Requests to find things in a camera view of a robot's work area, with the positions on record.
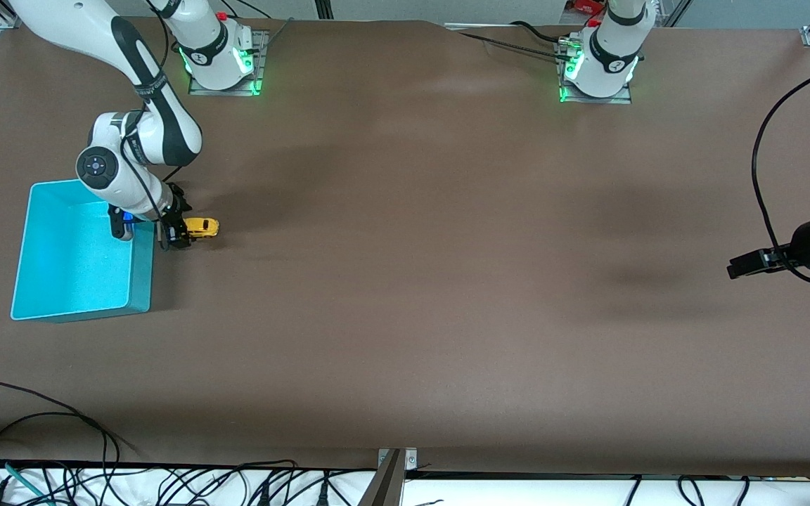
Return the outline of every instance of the plastic tray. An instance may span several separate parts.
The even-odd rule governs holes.
[[[64,323],[148,311],[154,224],[136,223],[132,240],[117,240],[107,212],[77,179],[31,187],[13,320]]]

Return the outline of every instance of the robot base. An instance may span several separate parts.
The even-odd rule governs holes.
[[[576,43],[579,41],[579,33],[572,33],[571,38]],[[566,55],[571,58],[576,57],[576,49],[572,45],[562,45],[559,43],[554,44],[555,53]],[[617,95],[597,97],[589,96],[581,92],[576,84],[573,84],[565,74],[568,72],[568,67],[574,65],[572,61],[557,60],[558,65],[558,96],[560,102],[583,102],[583,103],[630,103],[630,86],[624,84],[621,91]]]
[[[267,42],[269,32],[267,30],[252,31],[252,45],[250,54],[240,58],[241,64],[253,68],[250,74],[242,78],[235,86],[225,90],[211,90],[199,84],[195,77],[190,74],[189,93],[190,95],[202,96],[259,96],[261,95],[261,83],[264,79],[264,64],[267,59]]]

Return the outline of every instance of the red object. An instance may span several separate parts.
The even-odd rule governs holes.
[[[595,0],[574,0],[574,9],[592,16],[602,12],[604,7],[605,4],[600,4]]]

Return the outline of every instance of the black cable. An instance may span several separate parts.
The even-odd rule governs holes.
[[[186,471],[186,473],[181,474],[181,476],[186,476],[187,474],[194,473],[194,472],[195,472],[194,469],[190,469],[189,471]],[[199,474],[196,474],[192,478],[189,479],[189,483],[190,484],[193,483],[193,481],[198,480],[200,477],[202,477],[203,475],[206,475],[206,474],[208,474],[210,472],[211,472],[211,469],[200,470]],[[173,487],[175,483],[176,483],[176,480],[174,480],[173,483],[171,483],[170,486],[168,486],[167,489],[165,489],[164,494],[167,494],[168,491],[171,490],[171,487]],[[161,499],[163,497],[162,494],[158,494],[158,498],[155,501],[155,506],[160,506],[161,504],[170,504],[171,500],[173,500],[174,497],[176,497],[176,495],[178,493],[180,493],[180,490],[183,490],[183,488],[178,487],[177,490],[175,490],[173,493],[170,494],[170,496],[167,496],[167,499],[165,499],[164,503],[161,503]]]
[[[93,428],[96,428],[96,426],[98,426],[98,423],[97,423],[95,420],[91,419],[90,417],[87,417],[87,416],[86,416],[86,415],[84,415],[84,414],[79,414],[79,413],[64,413],[64,411],[42,411],[41,413],[32,413],[32,414],[30,414],[30,415],[26,415],[26,416],[19,417],[19,419],[16,419],[16,420],[14,420],[14,422],[11,422],[11,423],[9,423],[8,425],[4,426],[4,428],[3,428],[3,429],[0,429],[0,438],[1,438],[1,436],[2,436],[4,433],[6,433],[6,432],[7,432],[7,430],[9,430],[10,428],[13,428],[14,426],[16,426],[16,425],[18,425],[18,424],[20,424],[20,423],[22,423],[22,422],[26,422],[26,420],[31,420],[31,419],[34,419],[35,417],[42,417],[42,416],[67,416],[67,417],[78,417],[78,419],[83,420],[83,422],[87,423],[87,425],[89,425],[89,426],[91,426],[91,427],[93,427]],[[103,473],[107,473],[107,472],[108,472],[108,471],[107,471],[107,459],[108,459],[108,442],[109,442],[109,440],[110,440],[110,442],[112,443],[112,445],[114,445],[114,446],[115,446],[115,452],[116,452],[115,464],[117,464],[117,463],[120,461],[120,452],[121,452],[121,451],[120,451],[120,448],[119,448],[119,446],[118,446],[118,442],[117,442],[117,439],[115,438],[115,436],[113,436],[113,435],[112,435],[112,434],[110,434],[109,432],[106,432],[104,429],[101,429],[101,426],[99,426],[99,428],[96,428],[96,430],[98,430],[98,431],[99,431],[99,433],[100,433],[100,435],[102,436],[102,439],[103,439],[103,447],[102,447],[102,471],[103,471]],[[115,470],[116,470],[116,468],[113,468],[113,469],[112,469],[112,474],[113,474],[113,473],[115,473]],[[94,496],[94,494],[93,494],[92,492],[90,492],[90,490],[89,490],[89,489],[88,489],[86,486],[82,486],[82,487],[83,487],[83,489],[86,491],[86,493],[88,493],[88,494],[90,495],[90,497],[93,499],[93,501],[95,502],[95,501],[96,501],[96,496]],[[129,504],[128,504],[128,503],[126,503],[126,502],[125,502],[125,501],[124,501],[124,500],[123,500],[123,499],[122,499],[122,498],[121,498],[121,497],[120,497],[120,496],[119,496],[119,495],[118,495],[118,494],[115,492],[115,490],[113,490],[113,487],[110,487],[110,475],[106,475],[106,478],[105,478],[105,486],[104,486],[104,489],[103,489],[103,493],[102,493],[102,495],[99,497],[99,503],[98,503],[98,506],[103,506],[103,503],[104,503],[104,496],[105,496],[105,494],[106,494],[106,493],[109,491],[109,489],[112,491],[112,494],[113,494],[113,495],[114,495],[114,496],[115,496],[115,497],[116,497],[118,500],[121,500],[121,502],[123,503],[123,505],[124,505],[124,506],[129,506]]]
[[[168,174],[167,176],[164,176],[164,178],[161,179],[161,182],[166,183],[168,179],[171,179],[171,177],[174,176],[174,174],[176,174],[177,172],[180,172],[180,169],[183,169],[183,167],[185,167],[185,166],[182,166],[182,164],[181,164],[181,166],[176,167],[176,169],[174,169],[174,170],[171,170],[171,173]]]
[[[338,475],[341,475],[341,474],[356,473],[356,472],[358,472],[358,471],[362,471],[362,469],[347,469],[346,471],[339,471],[338,473],[334,473],[334,474],[332,474],[332,475],[330,476],[330,478],[335,477],[335,476],[338,476]],[[296,497],[299,497],[299,496],[300,496],[300,495],[302,495],[302,494],[303,494],[303,493],[304,493],[306,490],[308,490],[309,488],[311,488],[311,487],[315,486],[316,484],[321,483],[321,481],[324,481],[324,477],[323,477],[323,476],[321,477],[321,479],[319,479],[319,480],[315,480],[315,481],[312,481],[310,484],[307,484],[307,485],[306,485],[304,488],[302,488],[302,490],[299,490],[299,492],[293,493],[293,495],[291,495],[291,496],[289,497],[289,499],[284,500],[284,502],[283,502],[283,506],[289,506],[289,504],[290,504],[291,502],[293,502],[293,501],[295,500],[295,498],[296,498]]]
[[[749,477],[743,476],[742,480],[745,481],[745,484],[743,484],[742,492],[740,492],[740,496],[736,498],[734,506],[743,506],[743,500],[745,500],[745,496],[749,493]]]
[[[165,20],[161,19],[161,14],[158,13],[158,9],[155,9],[155,6],[152,4],[151,0],[146,0],[148,4],[148,8],[155,13],[155,17],[158,18],[158,22],[161,23],[161,32],[164,33],[165,36],[165,54],[161,55],[161,63],[158,64],[158,67],[164,67],[165,62],[167,61],[167,49],[170,48],[170,40],[167,37],[167,25],[165,25]]]
[[[687,496],[686,492],[683,489],[683,482],[687,480],[689,480],[689,483],[692,484],[693,490],[695,490],[695,497],[698,497],[698,504],[692,502],[692,500],[689,499],[689,496]],[[682,475],[681,477],[677,478],[677,489],[681,491],[683,499],[689,504],[689,506],[705,506],[705,500],[702,499],[702,491],[698,490],[698,485],[695,484],[695,480],[693,480],[689,476]]]
[[[109,439],[110,439],[110,441],[112,441],[112,444],[115,445],[115,464],[117,464],[117,463],[119,463],[119,461],[121,461],[121,446],[118,445],[118,441],[117,441],[116,436],[113,435],[112,432],[109,432],[107,429],[104,429],[102,427],[102,425],[99,422],[96,422],[96,420],[92,419],[92,417],[87,417],[86,415],[81,413],[80,410],[78,410],[74,406],[71,406],[70,404],[62,403],[62,401],[59,401],[57,399],[53,399],[52,397],[49,397],[48,395],[41,394],[38,391],[32,390],[30,388],[19,387],[16,384],[9,384],[9,382],[0,382],[0,387],[9,388],[11,390],[16,390],[16,391],[22,391],[25,394],[31,394],[31,395],[34,395],[36,397],[39,397],[39,399],[49,401],[49,403],[53,403],[53,404],[55,404],[55,406],[60,406],[60,407],[62,407],[64,409],[70,411],[70,414],[73,414],[75,417],[79,417],[80,420],[83,420],[83,422],[86,423],[86,425],[89,425],[93,429],[98,430],[102,434],[102,438],[103,438],[103,441],[104,441],[103,452],[102,452],[102,469],[103,469],[103,473],[107,473],[106,459],[107,459],[107,453],[108,453],[108,440]],[[67,416],[68,413],[59,413],[59,415],[60,416]],[[22,419],[17,420],[17,422],[12,422],[12,423],[8,424],[6,426],[6,428],[0,430],[0,436],[7,429],[10,429],[11,427],[16,425],[17,423],[20,423],[20,422],[23,422],[23,420],[29,420],[29,419],[30,419],[30,417],[22,417]],[[117,470],[117,468],[113,467],[112,468],[112,474],[114,474],[116,470]],[[107,475],[107,477],[105,478],[104,489],[107,490],[109,487],[110,487],[110,475]],[[103,506],[103,500],[104,500],[104,493],[103,493],[102,500],[100,500],[98,506]]]
[[[54,497],[55,489],[52,488],[52,481],[49,480],[49,469],[43,467],[42,469],[39,469],[39,471],[42,471],[42,479],[46,482],[46,490],[49,491],[49,496]]]
[[[259,9],[259,8],[258,8],[258,7],[256,7],[256,6],[253,6],[253,4],[250,4],[250,3],[248,3],[248,2],[244,2],[243,0],[237,0],[237,2],[238,2],[238,3],[243,4],[244,6],[247,6],[249,9],[252,9],[252,10],[254,10],[254,11],[257,11],[258,13],[261,13],[261,15],[263,15],[263,16],[264,16],[264,17],[266,17],[267,19],[273,19],[273,18],[270,16],[270,14],[268,14],[268,13],[266,13],[266,12],[262,11],[261,9]]]
[[[540,33],[533,25],[530,25],[529,22],[526,20],[514,20],[513,22],[508,23],[509,25],[514,26],[523,26],[524,28],[528,29],[533,35],[536,35],[538,39],[543,39],[546,42],[555,42],[558,43],[558,37],[549,37],[548,35],[543,35]]]
[[[239,472],[239,479],[242,480],[242,502],[239,503],[239,506],[245,506],[245,501],[248,499],[248,480],[245,479],[245,474],[241,471]]]
[[[321,492],[318,493],[318,502],[315,503],[315,506],[330,506],[327,491],[329,484],[330,484],[330,472],[324,471],[324,480],[321,481]]]
[[[270,503],[270,495],[271,495],[271,486],[274,484],[275,481],[279,481],[280,478],[283,477],[284,473],[292,473],[292,470],[285,471],[280,469],[274,469],[271,471],[270,474],[267,475],[267,478],[264,478],[261,481],[261,484],[255,489],[255,492],[252,493],[252,497],[248,500],[247,506],[252,506],[255,503],[255,500],[260,497],[258,500],[258,504],[262,503]]]
[[[518,51],[526,51],[528,53],[543,55],[543,56],[546,56],[546,57],[549,57],[549,58],[555,58],[556,60],[565,60],[565,59],[569,60],[570,59],[570,58],[567,57],[567,55],[558,55],[558,54],[550,53],[550,52],[547,52],[547,51],[540,51],[539,49],[533,49],[533,48],[526,48],[524,46],[518,46],[517,44],[512,44],[510,42],[496,41],[495,39],[490,39],[488,37],[482,37],[481,35],[474,35],[473,33],[464,33],[464,32],[459,32],[459,33],[461,33],[465,37],[470,37],[472,39],[478,39],[478,41],[489,42],[491,44],[497,44],[497,45],[505,47],[505,48],[517,49]]]
[[[239,17],[239,14],[237,14],[236,10],[230,4],[227,3],[227,0],[221,0],[221,3],[224,4],[225,6],[227,6],[227,8],[231,11],[231,14],[229,14],[229,15],[232,18],[238,18]]]
[[[808,86],[808,84],[810,84],[810,77],[797,84],[794,89],[789,90],[784,96],[781,97],[781,99],[777,100],[777,103],[774,103],[774,106],[771,107],[771,111],[768,112],[768,115],[765,116],[764,121],[761,123],[761,128],[758,128],[758,136],[755,138],[755,145],[752,147],[752,188],[755,189],[755,199],[758,201],[759,210],[761,210],[761,217],[764,220],[764,227],[768,231],[768,237],[771,238],[771,246],[774,247],[775,251],[779,250],[780,245],[777,241],[777,234],[774,233],[774,227],[771,225],[771,217],[768,215],[768,208],[765,206],[764,198],[761,196],[761,187],[759,187],[758,184],[758,150],[761,147],[761,139],[764,137],[764,132],[766,129],[768,129],[768,124],[771,122],[771,118],[774,118],[774,115],[786,100],[789,100],[791,96],[796,95],[799,90]],[[778,255],[778,259],[783,264],[784,268],[793,273],[796,278],[810,283],[810,277],[798,272],[797,269],[791,265],[790,260],[788,260],[787,257]]]
[[[88,478],[84,478],[83,480],[80,480],[77,477],[78,473],[72,471],[69,467],[67,467],[67,465],[65,465],[65,464],[63,464],[63,463],[61,463],[61,462],[59,462],[57,460],[52,460],[52,461],[48,461],[48,462],[51,462],[51,463],[57,464],[57,465],[61,465],[61,467],[64,467],[63,474],[62,474],[63,484],[61,484],[61,486],[57,487],[55,490],[52,490],[51,493],[45,494],[45,496],[43,496],[43,499],[45,499],[45,498],[57,499],[55,497],[57,494],[64,493],[65,496],[67,496],[68,502],[76,502],[76,500],[74,499],[74,494],[71,493],[71,487],[76,488],[78,486],[81,486],[81,484],[88,483],[88,481],[99,480],[100,478],[106,477],[106,475],[107,475],[107,474],[96,474],[94,476],[90,476]],[[114,476],[129,476],[129,475],[132,475],[132,474],[148,473],[148,472],[153,471],[155,469],[158,469],[158,468],[157,467],[149,467],[149,468],[145,468],[145,469],[142,469],[142,470],[139,470],[139,471],[132,471],[132,472],[128,472],[128,473],[114,473],[112,475],[112,477],[114,477]],[[68,477],[69,476],[70,476],[70,480],[74,481],[73,484],[68,483]],[[26,502],[22,502],[20,504],[14,505],[14,506],[27,506],[30,502],[35,502],[35,500],[37,500],[37,499],[39,499],[39,498],[33,498],[31,500],[26,500]]]
[[[586,28],[587,26],[589,26],[589,22],[591,20],[596,19],[596,16],[598,16],[598,14],[607,13],[607,11],[605,9],[608,9],[608,0],[605,0],[605,3],[602,4],[602,8],[599,9],[597,13],[589,14],[589,17],[586,18],[585,22],[583,22],[583,28]]]
[[[350,502],[348,502],[348,499],[346,499],[346,496],[344,496],[337,489],[337,486],[335,486],[335,484],[333,484],[333,481],[330,480],[329,476],[327,477],[327,484],[330,486],[330,489],[333,491],[333,493],[337,494],[337,497],[339,497],[342,500],[342,502],[346,503],[346,506],[352,506],[352,504]]]
[[[122,138],[121,145],[119,146],[118,151],[121,153],[121,157],[123,158],[124,162],[127,163],[127,167],[129,167],[129,169],[133,172],[133,176],[136,177],[136,180],[139,182],[139,185],[141,185],[142,189],[144,189],[144,191],[146,192],[148,202],[149,204],[152,205],[152,209],[155,210],[155,215],[157,216],[157,220],[155,220],[157,221],[157,224],[155,226],[161,227],[162,231],[161,235],[164,236],[163,237],[164,240],[158,240],[158,246],[161,247],[162,251],[168,251],[170,250],[170,246],[167,244],[167,227],[165,226],[164,216],[161,215],[161,210],[158,209],[158,205],[155,203],[155,198],[152,197],[152,192],[149,191],[148,186],[146,186],[146,183],[143,182],[142,176],[139,176],[139,171],[136,169],[136,167],[133,167],[133,164],[131,163],[131,161],[129,161],[127,154],[123,152],[123,146],[127,142],[128,138],[129,135],[125,135]]]
[[[641,483],[643,483],[643,475],[637,474],[634,476],[634,484],[633,488],[630,489],[630,494],[627,494],[627,500],[624,502],[624,506],[630,506],[633,503],[633,497],[636,496],[636,491],[639,489]]]
[[[271,500],[273,500],[274,497],[276,497],[280,493],[280,491],[282,491],[284,488],[286,489],[286,497],[283,499],[283,504],[286,504],[287,502],[289,502],[289,499],[290,499],[290,487],[293,486],[293,481],[298,479],[298,478],[301,478],[302,475],[306,474],[306,473],[308,473],[308,471],[299,471],[299,474],[296,474],[295,472],[290,471],[289,479],[286,480],[286,483],[283,484],[280,488],[278,488],[276,490],[276,492],[270,494],[270,496],[267,497],[268,502],[271,502]]]

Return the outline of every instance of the green led light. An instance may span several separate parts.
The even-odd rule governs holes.
[[[239,52],[239,49],[233,48],[233,57],[237,60],[239,70],[243,74],[248,74],[251,72],[252,59],[249,55],[242,54],[241,52]]]
[[[629,83],[630,79],[633,79],[633,71],[636,69],[636,64],[639,63],[639,57],[633,59],[633,63],[630,64],[630,72],[627,73],[627,80],[624,83]]]
[[[565,68],[565,77],[571,80],[576,79],[577,73],[579,72],[579,66],[583,65],[583,60],[585,60],[585,57],[583,56],[583,51],[580,51],[577,53],[577,61],[575,64],[569,65],[567,68]]]
[[[192,76],[193,70],[189,67],[189,60],[186,59],[186,55],[183,54],[183,51],[180,51],[180,58],[183,58],[183,67],[186,68],[186,73]]]

